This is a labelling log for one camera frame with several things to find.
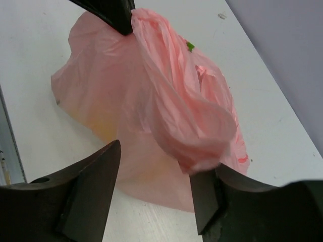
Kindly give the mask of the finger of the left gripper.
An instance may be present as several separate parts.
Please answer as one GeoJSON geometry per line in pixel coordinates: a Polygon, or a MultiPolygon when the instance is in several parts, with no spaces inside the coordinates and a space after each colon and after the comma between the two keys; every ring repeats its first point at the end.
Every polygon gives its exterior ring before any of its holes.
{"type": "Polygon", "coordinates": [[[70,0],[74,4],[96,15],[122,35],[133,32],[132,13],[134,0],[70,0]]]}

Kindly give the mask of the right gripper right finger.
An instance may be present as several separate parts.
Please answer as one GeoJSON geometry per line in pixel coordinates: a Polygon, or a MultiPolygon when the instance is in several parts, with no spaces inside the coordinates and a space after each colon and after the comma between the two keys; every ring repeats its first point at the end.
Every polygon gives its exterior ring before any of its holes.
{"type": "Polygon", "coordinates": [[[204,241],[322,241],[322,181],[275,187],[226,165],[190,176],[204,241]]]}

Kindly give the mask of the pink plastic bag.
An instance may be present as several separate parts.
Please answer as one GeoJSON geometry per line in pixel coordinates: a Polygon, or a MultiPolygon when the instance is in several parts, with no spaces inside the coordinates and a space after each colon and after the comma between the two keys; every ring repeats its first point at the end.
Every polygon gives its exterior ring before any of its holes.
{"type": "Polygon", "coordinates": [[[193,212],[189,176],[250,164],[221,70],[148,9],[123,36],[90,12],[69,34],[70,58],[51,77],[57,105],[98,103],[118,117],[117,187],[136,199],[193,212]]]}

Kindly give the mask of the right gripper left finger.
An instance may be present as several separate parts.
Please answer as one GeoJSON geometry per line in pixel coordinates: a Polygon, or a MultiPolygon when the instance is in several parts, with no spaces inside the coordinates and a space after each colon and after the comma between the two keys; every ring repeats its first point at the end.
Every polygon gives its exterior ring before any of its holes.
{"type": "Polygon", "coordinates": [[[1,187],[1,241],[102,241],[121,159],[112,141],[31,183],[1,187]]]}

